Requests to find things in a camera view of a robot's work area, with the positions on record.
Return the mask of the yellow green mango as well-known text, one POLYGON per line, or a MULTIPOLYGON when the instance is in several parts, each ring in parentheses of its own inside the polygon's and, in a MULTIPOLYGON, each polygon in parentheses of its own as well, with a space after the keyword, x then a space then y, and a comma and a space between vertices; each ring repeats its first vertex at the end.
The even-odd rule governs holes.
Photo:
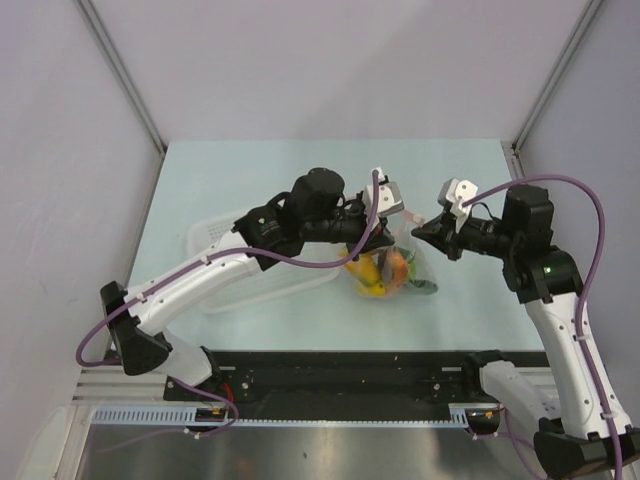
POLYGON ((386 288, 374 254, 361 254, 358 259, 347 262, 344 267, 355 279, 356 291, 359 294, 368 297, 386 295, 386 288))

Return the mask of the clear zip top bag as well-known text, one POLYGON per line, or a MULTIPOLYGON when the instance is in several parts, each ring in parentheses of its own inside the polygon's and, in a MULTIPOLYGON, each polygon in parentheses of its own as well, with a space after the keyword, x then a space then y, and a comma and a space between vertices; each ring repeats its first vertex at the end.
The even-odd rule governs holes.
POLYGON ((411 231, 426 220, 410 210, 394 215, 388 227, 393 246, 360 254, 343 268, 354 288, 366 298, 390 298, 398 294, 433 295, 439 287, 425 253, 411 231))

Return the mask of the papaya slice with red flesh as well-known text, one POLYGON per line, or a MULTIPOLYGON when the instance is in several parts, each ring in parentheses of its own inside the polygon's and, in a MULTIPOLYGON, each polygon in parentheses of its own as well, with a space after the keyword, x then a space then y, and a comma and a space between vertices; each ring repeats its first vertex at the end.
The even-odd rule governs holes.
POLYGON ((397 249, 387 249, 378 256, 378 269, 389 291, 402 287, 409 277, 409 264, 397 249))

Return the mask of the dark green cucumber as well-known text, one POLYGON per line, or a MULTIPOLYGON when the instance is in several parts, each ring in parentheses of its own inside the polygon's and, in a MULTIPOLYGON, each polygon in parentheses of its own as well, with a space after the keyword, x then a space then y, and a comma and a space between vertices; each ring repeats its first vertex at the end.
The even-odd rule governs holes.
POLYGON ((407 281, 407 287, 412 292, 424 295, 432 295, 438 291, 437 283, 428 279, 410 279, 407 281))

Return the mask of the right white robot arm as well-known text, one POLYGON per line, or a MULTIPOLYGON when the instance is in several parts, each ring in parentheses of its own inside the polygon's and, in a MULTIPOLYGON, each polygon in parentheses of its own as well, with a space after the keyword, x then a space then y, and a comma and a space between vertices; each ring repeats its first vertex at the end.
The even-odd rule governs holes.
POLYGON ((619 403, 591 335, 578 267, 552 243, 547 190, 511 186, 501 217, 489 219, 471 214, 477 191, 467 180, 447 181, 438 197, 442 213, 412 234, 453 261, 465 251, 501 260, 508 289, 541 339, 557 396, 533 385, 497 350, 465 360, 463 393, 473 401, 497 400, 506 418, 523 427, 547 477, 620 473, 639 458, 639 430, 619 403))

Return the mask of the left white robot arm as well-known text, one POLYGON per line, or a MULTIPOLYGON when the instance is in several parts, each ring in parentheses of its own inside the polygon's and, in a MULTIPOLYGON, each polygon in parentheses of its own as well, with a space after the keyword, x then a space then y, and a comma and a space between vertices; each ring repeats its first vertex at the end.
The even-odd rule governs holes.
POLYGON ((315 268, 299 258, 308 243, 343 244, 349 259, 392 245, 387 218, 403 207, 397 184, 375 169, 371 184, 354 197, 345 198, 344 187, 335 171, 313 168, 183 265, 137 287, 104 285, 107 328, 124 372, 160 372, 199 399, 214 397, 221 376, 208 351, 171 334, 169 324, 206 297, 279 263, 315 268))

